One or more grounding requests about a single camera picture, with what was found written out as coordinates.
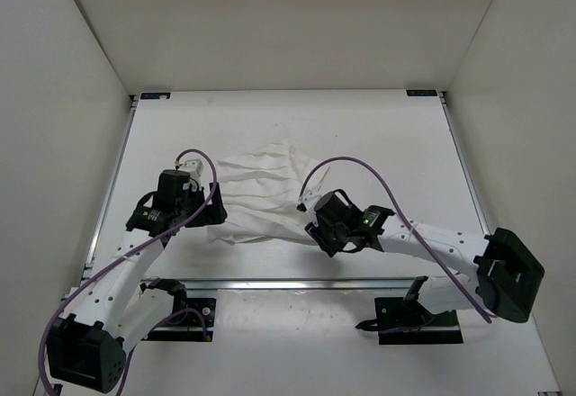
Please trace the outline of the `white pleated skirt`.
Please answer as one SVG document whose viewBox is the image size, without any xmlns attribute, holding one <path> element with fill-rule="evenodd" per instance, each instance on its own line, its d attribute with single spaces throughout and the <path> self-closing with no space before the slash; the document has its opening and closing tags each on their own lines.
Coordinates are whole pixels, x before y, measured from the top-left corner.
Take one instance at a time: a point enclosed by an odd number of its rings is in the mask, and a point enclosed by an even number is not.
<svg viewBox="0 0 576 396">
<path fill-rule="evenodd" d="M 217 161 L 226 221 L 208 239 L 229 244 L 280 239 L 310 244 L 305 215 L 297 210 L 305 178 L 319 163 L 287 140 Z"/>
</svg>

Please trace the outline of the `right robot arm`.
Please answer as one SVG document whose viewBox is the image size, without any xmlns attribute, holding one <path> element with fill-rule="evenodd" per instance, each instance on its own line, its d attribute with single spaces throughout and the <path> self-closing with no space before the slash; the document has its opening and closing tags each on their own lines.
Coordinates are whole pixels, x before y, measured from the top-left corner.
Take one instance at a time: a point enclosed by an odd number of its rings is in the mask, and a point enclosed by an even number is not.
<svg viewBox="0 0 576 396">
<path fill-rule="evenodd" d="M 324 195 L 307 192 L 297 209 L 308 219 L 308 235 L 331 257 L 368 248 L 439 265 L 444 275 L 416 277 L 403 299 L 404 316 L 414 324 L 446 311 L 474 308 L 525 323 L 545 275 L 541 263 L 509 229 L 485 236 L 440 229 L 377 205 L 361 210 L 341 189 Z"/>
</svg>

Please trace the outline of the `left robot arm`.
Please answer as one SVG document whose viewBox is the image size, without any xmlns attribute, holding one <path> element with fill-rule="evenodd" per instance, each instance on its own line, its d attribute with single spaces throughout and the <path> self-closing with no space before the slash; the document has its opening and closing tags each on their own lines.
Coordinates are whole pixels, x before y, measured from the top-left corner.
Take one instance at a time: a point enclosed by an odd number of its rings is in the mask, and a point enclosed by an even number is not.
<svg viewBox="0 0 576 396">
<path fill-rule="evenodd" d="M 78 287 L 43 339 L 47 378 L 100 392 L 121 391 L 136 345 L 155 328 L 200 312 L 174 279 L 145 273 L 182 228 L 222 224 L 220 186 L 203 189 L 203 164 L 192 159 L 161 172 L 157 188 L 139 199 L 109 265 Z"/>
</svg>

